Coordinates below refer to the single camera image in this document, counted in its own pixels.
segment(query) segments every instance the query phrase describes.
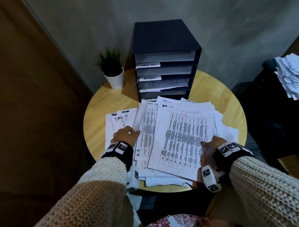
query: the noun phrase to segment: person's right arm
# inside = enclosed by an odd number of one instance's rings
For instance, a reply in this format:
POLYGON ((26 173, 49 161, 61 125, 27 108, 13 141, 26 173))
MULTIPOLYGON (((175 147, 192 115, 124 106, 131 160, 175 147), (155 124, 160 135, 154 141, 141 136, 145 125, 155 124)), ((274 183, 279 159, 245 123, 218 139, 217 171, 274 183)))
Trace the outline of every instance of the person's right arm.
MULTIPOLYGON (((213 137, 203 146, 220 148, 227 142, 213 137)), ((299 226, 299 180, 241 151, 213 158, 231 179, 253 226, 299 226)))

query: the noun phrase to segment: white plant pot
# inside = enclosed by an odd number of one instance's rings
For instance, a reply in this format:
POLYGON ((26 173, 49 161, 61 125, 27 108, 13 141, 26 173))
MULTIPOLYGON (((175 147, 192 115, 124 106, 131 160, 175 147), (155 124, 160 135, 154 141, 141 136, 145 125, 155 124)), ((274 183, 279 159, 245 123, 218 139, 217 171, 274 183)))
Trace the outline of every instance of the white plant pot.
POLYGON ((114 76, 114 77, 105 76, 105 77, 113 89, 121 89, 123 87, 123 72, 118 76, 114 76))

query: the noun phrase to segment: gray wall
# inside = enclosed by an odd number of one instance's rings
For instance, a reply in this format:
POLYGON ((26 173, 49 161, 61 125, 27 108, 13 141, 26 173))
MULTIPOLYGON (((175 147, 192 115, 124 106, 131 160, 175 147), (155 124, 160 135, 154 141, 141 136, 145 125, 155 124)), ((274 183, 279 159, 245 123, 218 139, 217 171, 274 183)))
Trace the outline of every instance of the gray wall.
POLYGON ((298 0, 24 1, 92 92, 105 82, 97 51, 117 48, 126 60, 134 22, 183 19, 203 48, 198 69, 230 89, 299 35, 298 0))

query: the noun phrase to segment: file organizer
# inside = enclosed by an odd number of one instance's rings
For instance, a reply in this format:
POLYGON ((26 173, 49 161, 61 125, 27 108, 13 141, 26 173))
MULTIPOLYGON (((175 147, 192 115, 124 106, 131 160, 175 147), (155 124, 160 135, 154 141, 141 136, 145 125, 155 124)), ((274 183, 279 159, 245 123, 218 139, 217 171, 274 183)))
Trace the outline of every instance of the file organizer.
POLYGON ((158 96, 188 99, 201 54, 201 46, 180 20, 137 22, 133 35, 133 61, 139 102, 158 96), (188 79, 188 87, 140 92, 140 83, 188 79))

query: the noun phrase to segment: knit sweater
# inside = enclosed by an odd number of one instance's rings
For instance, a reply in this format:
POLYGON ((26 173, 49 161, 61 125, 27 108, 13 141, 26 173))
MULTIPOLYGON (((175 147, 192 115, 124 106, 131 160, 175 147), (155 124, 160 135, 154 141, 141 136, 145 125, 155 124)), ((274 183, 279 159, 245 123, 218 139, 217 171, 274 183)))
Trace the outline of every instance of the knit sweater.
MULTIPOLYGON (((99 160, 36 226, 115 226, 125 173, 118 158, 99 160)), ((229 176, 252 226, 299 226, 299 180, 252 157, 235 160, 229 176)))

